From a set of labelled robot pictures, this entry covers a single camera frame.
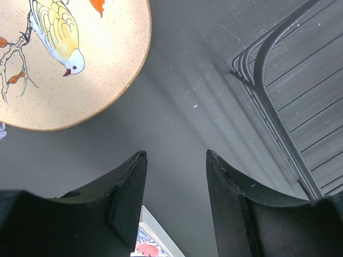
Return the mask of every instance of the tree branch illustration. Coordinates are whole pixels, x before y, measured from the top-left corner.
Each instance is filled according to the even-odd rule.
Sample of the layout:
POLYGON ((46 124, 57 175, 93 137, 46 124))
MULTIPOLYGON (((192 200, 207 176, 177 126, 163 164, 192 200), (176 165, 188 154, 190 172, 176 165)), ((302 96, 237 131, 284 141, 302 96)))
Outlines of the tree branch illustration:
POLYGON ((30 22, 30 13, 27 17, 27 27, 26 32, 21 33, 21 36, 19 37, 18 41, 16 43, 8 43, 8 41, 2 37, 0 37, 0 48, 10 47, 9 50, 1 57, 0 59, 0 77, 1 77, 1 95, 2 99, 7 103, 7 93, 9 89, 10 84, 15 84, 18 82, 20 78, 24 78, 24 87, 20 94, 20 96, 23 96, 27 87, 27 81, 29 80, 36 88, 38 86, 33 82, 33 80, 29 77, 27 72, 27 65, 26 65, 26 58, 23 53, 23 46, 27 45, 30 41, 31 37, 31 22, 30 22), (14 53, 18 52, 21 60, 23 61, 23 67, 18 75, 13 76, 9 80, 7 80, 6 77, 6 64, 7 61, 13 56, 14 53))

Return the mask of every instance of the painted bird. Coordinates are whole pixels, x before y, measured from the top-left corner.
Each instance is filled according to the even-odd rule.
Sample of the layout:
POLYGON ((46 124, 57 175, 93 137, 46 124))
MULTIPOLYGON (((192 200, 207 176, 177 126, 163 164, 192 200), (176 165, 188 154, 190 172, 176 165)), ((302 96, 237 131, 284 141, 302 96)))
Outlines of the painted bird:
POLYGON ((61 0, 30 0, 31 27, 48 51, 66 67, 64 77, 80 73, 85 59, 79 49, 74 17, 61 0))

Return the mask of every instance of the brown branch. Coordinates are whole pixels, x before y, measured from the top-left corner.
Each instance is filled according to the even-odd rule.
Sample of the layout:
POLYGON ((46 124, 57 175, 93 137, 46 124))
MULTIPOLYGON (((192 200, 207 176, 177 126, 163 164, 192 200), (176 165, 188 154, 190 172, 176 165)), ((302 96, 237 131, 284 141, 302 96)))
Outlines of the brown branch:
POLYGON ((26 59, 25 55, 23 53, 23 46, 27 45, 29 43, 30 37, 31 37, 31 22, 29 20, 29 15, 27 17, 27 27, 26 27, 26 32, 22 33, 21 37, 18 39, 16 43, 7 43, 7 46, 10 47, 10 49, 4 54, 4 56, 0 59, 0 77, 1 77, 1 95, 2 99, 7 103, 7 97, 6 94, 8 93, 9 89, 9 83, 6 77, 6 63, 7 61, 12 57, 12 55, 15 52, 19 53, 19 56, 21 60, 23 61, 23 68, 22 71, 24 72, 24 87, 23 91, 21 92, 20 96, 23 96, 26 86, 27 86, 27 80, 29 80, 35 87, 36 84, 33 82, 33 80, 29 77, 27 73, 27 65, 26 65, 26 59))

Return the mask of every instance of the black plastic part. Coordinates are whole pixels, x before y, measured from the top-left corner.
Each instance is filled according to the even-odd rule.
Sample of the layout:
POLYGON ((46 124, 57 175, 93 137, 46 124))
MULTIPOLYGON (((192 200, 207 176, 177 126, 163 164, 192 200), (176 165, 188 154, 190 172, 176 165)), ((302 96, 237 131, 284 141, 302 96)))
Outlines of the black plastic part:
POLYGON ((343 256, 343 195, 297 199, 244 175, 207 151, 207 183, 219 257, 343 256))
POLYGON ((146 171, 146 153, 137 152, 61 198, 0 191, 0 256, 130 256, 146 171))

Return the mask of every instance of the gray table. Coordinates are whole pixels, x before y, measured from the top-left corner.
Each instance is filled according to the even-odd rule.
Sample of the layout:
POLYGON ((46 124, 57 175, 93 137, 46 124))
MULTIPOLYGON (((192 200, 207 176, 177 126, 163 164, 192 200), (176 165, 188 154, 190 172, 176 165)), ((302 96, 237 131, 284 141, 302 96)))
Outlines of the gray table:
POLYGON ((7 126, 0 188, 61 196, 142 149, 148 153, 144 205, 186 256, 215 257, 208 148, 253 179, 306 198, 245 89, 229 74, 244 46, 304 2, 151 0, 152 44, 136 81, 76 127, 33 132, 7 126))

